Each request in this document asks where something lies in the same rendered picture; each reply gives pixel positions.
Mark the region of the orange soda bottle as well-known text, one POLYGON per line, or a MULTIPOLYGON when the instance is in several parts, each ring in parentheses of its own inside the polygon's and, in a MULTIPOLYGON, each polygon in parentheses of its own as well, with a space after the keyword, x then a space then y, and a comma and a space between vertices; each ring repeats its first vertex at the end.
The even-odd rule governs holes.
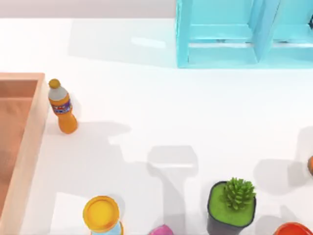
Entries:
POLYGON ((54 114, 58 117, 60 130, 65 134, 75 132, 78 128, 78 121, 72 113, 73 106, 68 91, 56 78, 51 79, 48 85, 48 100, 54 114))

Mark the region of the light blue rack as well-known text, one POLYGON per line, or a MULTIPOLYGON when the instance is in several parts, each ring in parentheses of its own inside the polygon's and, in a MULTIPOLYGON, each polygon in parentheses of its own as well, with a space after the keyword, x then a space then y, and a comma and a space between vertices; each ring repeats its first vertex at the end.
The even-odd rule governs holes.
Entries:
POLYGON ((180 68, 313 69, 313 0, 176 0, 180 68))

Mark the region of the yellow-lidded blue can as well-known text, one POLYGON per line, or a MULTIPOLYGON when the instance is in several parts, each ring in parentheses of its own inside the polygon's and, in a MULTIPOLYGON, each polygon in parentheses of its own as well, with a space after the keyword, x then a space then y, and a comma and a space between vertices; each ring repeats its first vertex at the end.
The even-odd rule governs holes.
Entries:
POLYGON ((90 235, 124 235, 118 204, 109 196, 90 199, 84 206, 83 220, 90 235))

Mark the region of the pink rounded object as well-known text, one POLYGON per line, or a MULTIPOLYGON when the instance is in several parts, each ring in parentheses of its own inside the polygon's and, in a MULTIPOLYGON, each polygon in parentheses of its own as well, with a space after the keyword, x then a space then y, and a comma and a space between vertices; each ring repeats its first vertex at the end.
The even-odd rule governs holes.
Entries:
POLYGON ((174 235, 173 231, 165 224, 151 230, 148 235, 174 235))

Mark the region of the black pot with green plant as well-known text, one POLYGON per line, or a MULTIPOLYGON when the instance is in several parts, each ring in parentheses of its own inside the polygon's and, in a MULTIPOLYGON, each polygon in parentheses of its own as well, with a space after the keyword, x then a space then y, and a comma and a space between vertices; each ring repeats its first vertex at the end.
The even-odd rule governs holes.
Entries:
POLYGON ((209 235, 240 235, 254 220, 255 186, 252 182, 233 177, 215 183, 207 202, 209 235))

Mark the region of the shallow salmon-coloured box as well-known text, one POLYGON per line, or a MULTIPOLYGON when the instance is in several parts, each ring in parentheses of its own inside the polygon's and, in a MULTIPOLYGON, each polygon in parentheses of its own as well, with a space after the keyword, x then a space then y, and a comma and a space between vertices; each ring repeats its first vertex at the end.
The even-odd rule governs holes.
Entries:
POLYGON ((48 112, 44 73, 0 72, 0 235, 19 235, 48 112))

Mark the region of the red bowl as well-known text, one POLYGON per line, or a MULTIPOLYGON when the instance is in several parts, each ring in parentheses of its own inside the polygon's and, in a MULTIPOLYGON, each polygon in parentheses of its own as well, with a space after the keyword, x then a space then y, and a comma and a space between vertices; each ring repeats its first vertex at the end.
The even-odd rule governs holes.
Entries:
POLYGON ((300 223, 288 222, 279 226, 273 235, 313 235, 313 232, 300 223))

